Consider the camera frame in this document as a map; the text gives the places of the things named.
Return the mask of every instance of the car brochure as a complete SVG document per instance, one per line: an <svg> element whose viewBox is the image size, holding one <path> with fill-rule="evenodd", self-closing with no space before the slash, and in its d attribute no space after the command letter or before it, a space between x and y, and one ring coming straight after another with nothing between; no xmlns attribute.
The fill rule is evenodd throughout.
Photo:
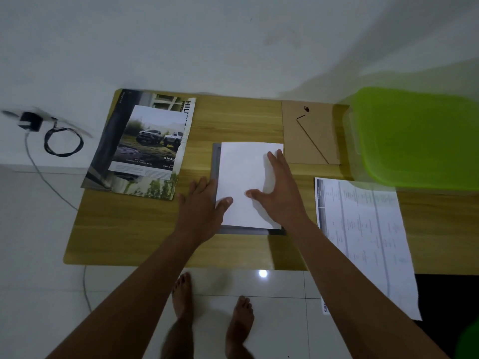
<svg viewBox="0 0 479 359"><path fill-rule="evenodd" d="M81 187L173 199L195 101L120 90Z"/></svg>

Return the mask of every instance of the forearm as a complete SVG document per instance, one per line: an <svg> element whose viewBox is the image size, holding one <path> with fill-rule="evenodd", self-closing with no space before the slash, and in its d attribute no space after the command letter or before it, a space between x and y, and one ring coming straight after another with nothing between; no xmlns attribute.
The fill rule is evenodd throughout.
<svg viewBox="0 0 479 359"><path fill-rule="evenodd" d="M447 357L315 223L305 217L287 229L354 358Z"/></svg>
<svg viewBox="0 0 479 359"><path fill-rule="evenodd" d="M141 358L195 247L170 235L48 357Z"/></svg>

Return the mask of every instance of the green lid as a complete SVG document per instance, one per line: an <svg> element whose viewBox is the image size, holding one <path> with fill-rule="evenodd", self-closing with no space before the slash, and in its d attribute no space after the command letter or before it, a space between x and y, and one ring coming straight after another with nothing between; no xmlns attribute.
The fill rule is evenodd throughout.
<svg viewBox="0 0 479 359"><path fill-rule="evenodd" d="M467 98L366 87L352 103L362 161L394 187L479 190L479 106Z"/></svg>

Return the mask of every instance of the wooden desk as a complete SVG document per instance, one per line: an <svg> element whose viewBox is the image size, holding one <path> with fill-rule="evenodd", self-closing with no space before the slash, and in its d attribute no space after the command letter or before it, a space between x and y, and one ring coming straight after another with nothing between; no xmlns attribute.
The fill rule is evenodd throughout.
<svg viewBox="0 0 479 359"><path fill-rule="evenodd" d="M175 93L179 96L193 96ZM214 142L283 142L281 102L198 95L177 191L209 176ZM345 151L341 111L340 151ZM316 221L314 177L351 179L343 166L291 164L309 217ZM416 273L479 274L479 197L398 193ZM64 262L81 265L142 263L172 232L177 202L85 190ZM216 235L189 267L306 270L287 236Z"/></svg>

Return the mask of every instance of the truck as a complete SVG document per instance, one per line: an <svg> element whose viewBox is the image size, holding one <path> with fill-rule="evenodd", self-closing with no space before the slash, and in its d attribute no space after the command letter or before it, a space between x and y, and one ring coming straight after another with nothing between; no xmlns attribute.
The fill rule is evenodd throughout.
<svg viewBox="0 0 479 359"><path fill-rule="evenodd" d="M136 135L136 142L142 141L150 142L152 144L159 144L162 136L159 130L142 130Z"/></svg>
<svg viewBox="0 0 479 359"><path fill-rule="evenodd" d="M173 132L171 135L165 135L163 137L163 146L173 146L173 150L177 151L180 147L181 139L183 138L183 132Z"/></svg>

